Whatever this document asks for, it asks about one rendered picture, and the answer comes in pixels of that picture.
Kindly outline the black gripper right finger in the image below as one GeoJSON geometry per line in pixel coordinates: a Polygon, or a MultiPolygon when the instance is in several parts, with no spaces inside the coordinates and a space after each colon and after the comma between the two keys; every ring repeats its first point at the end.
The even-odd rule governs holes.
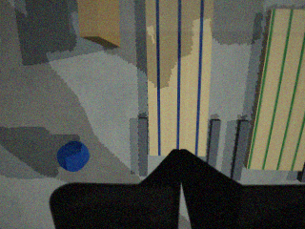
{"type": "Polygon", "coordinates": [[[305,221],[305,185],[241,184],[187,149],[180,154],[192,229],[252,229],[263,221],[305,221]]]}

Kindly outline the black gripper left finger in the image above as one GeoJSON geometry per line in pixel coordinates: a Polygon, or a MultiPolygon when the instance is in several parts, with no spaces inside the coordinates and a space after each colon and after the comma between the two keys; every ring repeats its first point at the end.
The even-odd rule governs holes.
{"type": "Polygon", "coordinates": [[[178,229],[181,154],[173,149],[138,184],[69,183],[49,206],[55,229],[178,229]]]}

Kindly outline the blue cylinder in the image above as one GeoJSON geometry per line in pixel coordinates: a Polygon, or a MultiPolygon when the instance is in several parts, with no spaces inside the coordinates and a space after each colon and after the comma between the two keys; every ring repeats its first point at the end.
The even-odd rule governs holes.
{"type": "Polygon", "coordinates": [[[90,152],[83,143],[71,141],[58,150],[57,160],[67,171],[76,172],[90,160],[90,152]]]}

